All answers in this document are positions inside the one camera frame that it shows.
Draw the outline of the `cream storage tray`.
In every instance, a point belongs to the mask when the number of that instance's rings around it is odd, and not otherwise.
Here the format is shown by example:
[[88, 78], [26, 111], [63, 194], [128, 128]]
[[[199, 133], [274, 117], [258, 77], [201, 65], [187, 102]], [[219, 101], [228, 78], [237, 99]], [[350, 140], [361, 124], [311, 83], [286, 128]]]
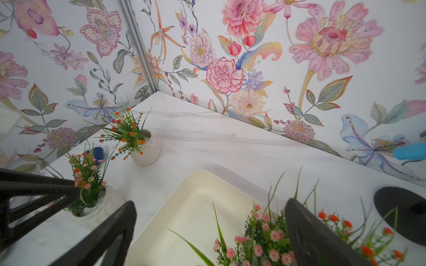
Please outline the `cream storage tray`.
[[126, 266], [208, 266], [217, 264], [214, 242], [235, 247], [245, 233], [251, 198], [216, 175], [188, 174], [128, 250]]

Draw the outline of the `potted plant pink flowers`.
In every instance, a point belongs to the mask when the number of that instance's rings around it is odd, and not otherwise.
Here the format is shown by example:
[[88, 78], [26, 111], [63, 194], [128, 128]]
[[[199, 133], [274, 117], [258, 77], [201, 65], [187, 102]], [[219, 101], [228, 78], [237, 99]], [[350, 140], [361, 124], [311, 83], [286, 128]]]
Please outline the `potted plant pink flowers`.
[[103, 155], [100, 146], [87, 143], [81, 154], [67, 155], [79, 196], [65, 211], [89, 231], [100, 226], [125, 203], [120, 194], [105, 181], [109, 164], [96, 155], [97, 151]]

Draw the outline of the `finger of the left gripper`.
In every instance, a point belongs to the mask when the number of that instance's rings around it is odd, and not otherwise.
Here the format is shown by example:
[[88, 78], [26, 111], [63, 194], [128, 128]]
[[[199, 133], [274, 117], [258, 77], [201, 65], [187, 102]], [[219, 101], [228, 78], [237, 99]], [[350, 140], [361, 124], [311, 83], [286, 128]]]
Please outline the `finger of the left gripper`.
[[1, 169], [1, 244], [14, 244], [80, 197], [72, 180]]

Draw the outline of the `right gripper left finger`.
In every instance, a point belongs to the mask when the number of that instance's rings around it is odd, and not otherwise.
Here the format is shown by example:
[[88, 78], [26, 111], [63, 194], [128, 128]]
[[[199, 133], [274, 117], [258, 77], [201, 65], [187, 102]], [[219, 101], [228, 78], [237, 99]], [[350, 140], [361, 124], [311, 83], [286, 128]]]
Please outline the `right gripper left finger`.
[[102, 259], [102, 266], [122, 266], [133, 239], [136, 218], [134, 202], [127, 201], [51, 265], [93, 266]]

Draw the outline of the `potted plant red flowers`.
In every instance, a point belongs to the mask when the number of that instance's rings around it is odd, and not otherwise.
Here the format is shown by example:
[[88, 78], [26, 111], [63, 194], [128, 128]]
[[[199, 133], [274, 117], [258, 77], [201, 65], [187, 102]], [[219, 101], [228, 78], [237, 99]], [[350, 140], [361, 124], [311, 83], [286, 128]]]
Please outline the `potted plant red flowers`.
[[404, 263], [408, 249], [400, 251], [390, 248], [397, 235], [396, 230], [383, 227], [384, 221], [373, 222], [367, 226], [372, 209], [366, 210], [363, 203], [361, 206], [363, 223], [355, 228], [352, 222], [337, 212], [327, 213], [323, 209], [318, 209], [317, 200], [314, 200], [314, 211], [319, 221], [371, 265], [399, 266]]

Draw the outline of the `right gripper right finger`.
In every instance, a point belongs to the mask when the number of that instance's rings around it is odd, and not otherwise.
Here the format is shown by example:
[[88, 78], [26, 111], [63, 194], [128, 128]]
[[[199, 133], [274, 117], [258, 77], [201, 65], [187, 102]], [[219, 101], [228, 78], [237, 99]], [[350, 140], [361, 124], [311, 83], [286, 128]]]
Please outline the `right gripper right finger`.
[[291, 246], [299, 266], [370, 266], [298, 200], [285, 207]]

